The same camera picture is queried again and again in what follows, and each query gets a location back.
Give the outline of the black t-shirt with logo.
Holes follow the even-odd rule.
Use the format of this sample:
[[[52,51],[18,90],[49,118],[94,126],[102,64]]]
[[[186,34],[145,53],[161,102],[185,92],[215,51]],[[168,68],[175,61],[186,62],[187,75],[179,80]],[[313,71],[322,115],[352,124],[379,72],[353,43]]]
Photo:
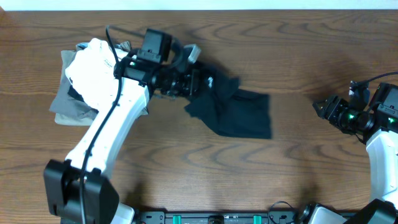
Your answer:
[[[270,96],[241,89],[238,77],[229,77],[214,65],[198,62],[193,69],[200,74],[200,90],[185,106],[220,136],[271,139]]]

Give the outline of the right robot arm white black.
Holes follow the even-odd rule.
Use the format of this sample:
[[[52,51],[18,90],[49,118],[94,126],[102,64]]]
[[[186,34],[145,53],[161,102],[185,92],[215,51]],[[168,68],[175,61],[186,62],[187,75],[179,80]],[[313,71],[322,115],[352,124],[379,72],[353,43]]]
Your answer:
[[[308,204],[294,222],[397,223],[397,86],[380,83],[371,96],[368,84],[351,82],[349,100],[331,95],[312,106],[321,119],[365,145],[371,196],[364,208],[349,215]]]

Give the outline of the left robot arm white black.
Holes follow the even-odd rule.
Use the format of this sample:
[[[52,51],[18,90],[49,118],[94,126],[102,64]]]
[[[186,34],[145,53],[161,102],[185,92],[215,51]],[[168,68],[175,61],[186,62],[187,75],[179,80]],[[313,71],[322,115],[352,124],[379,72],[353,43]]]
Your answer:
[[[50,160],[44,169],[51,215],[72,223],[133,222],[135,210],[120,201],[110,181],[116,158],[154,90],[172,96],[197,92],[196,63],[192,56],[181,56],[170,65],[126,56],[116,65],[116,94],[110,103],[65,160]]]

